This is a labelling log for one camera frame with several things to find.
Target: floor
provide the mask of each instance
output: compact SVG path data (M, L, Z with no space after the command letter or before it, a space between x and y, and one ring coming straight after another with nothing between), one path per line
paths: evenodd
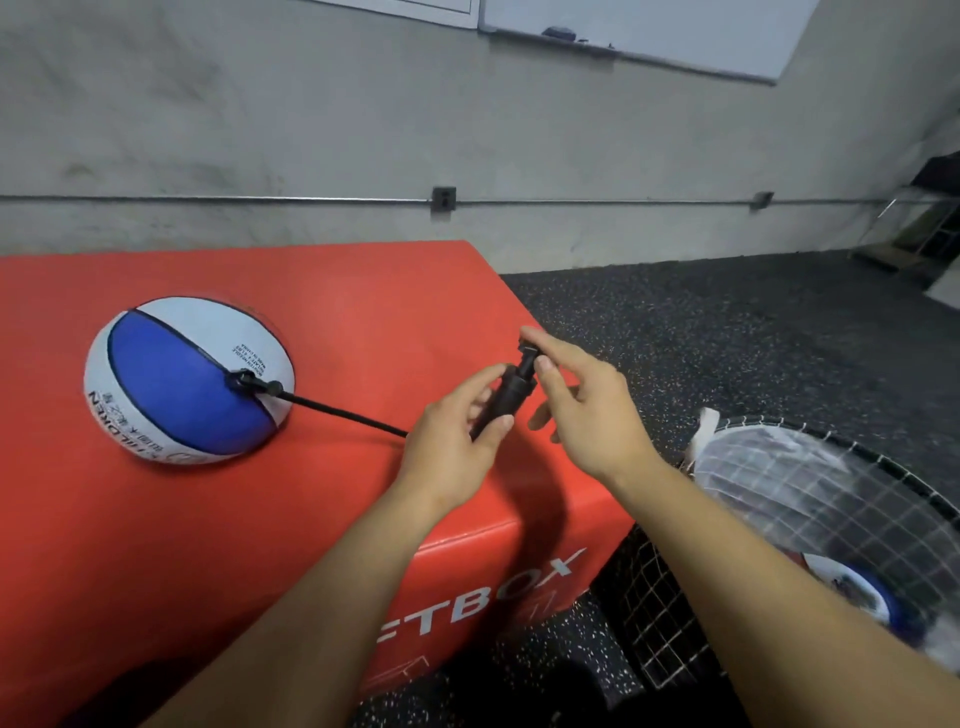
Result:
M504 280L545 328L624 372L654 443L671 460L709 405L725 417L777 415L837 430L960 502L960 312L907 281L843 253ZM482 673L486 684L506 686L503 694L534 699L548 692L560 663L588 671L608 706L639 690L586 595L509 643L365 702L353 725L463 725L465 706L480 709L458 687L476 682L464 674ZM496 720L503 724L505 715Z

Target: person's right hand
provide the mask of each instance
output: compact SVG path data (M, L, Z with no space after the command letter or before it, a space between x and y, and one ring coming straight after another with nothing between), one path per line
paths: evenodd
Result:
M552 419L557 430L551 440L564 446L580 470L611 489L663 465L630 398L626 377L539 328L523 327L520 336L543 352L536 369L547 401L530 418L530 429L543 429ZM580 384L568 387L558 366L572 372Z

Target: forearm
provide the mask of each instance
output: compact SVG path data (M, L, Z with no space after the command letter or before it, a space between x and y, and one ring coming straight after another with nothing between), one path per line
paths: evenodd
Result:
M396 484L145 725L343 725L403 573L442 515Z
M611 483L684 589L756 725L947 725L960 683L662 462Z

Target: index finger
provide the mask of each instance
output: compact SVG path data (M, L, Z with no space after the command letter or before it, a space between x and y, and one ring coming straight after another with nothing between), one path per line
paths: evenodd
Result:
M583 378L590 365L597 361L576 344L561 341L544 331L542 328L520 327L520 337L535 345L543 353L559 364Z
M449 396L452 400L455 400L458 405L462 404L464 408L470 407L473 401L476 400L488 386L500 379L506 371L506 364L493 364L485 367L462 382Z

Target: blue basketball panel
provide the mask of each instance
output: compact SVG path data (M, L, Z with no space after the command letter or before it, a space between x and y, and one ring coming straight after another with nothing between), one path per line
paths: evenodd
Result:
M223 369L139 311L114 325L107 350L113 374L137 409L183 445L234 455L276 430L258 401L227 387Z

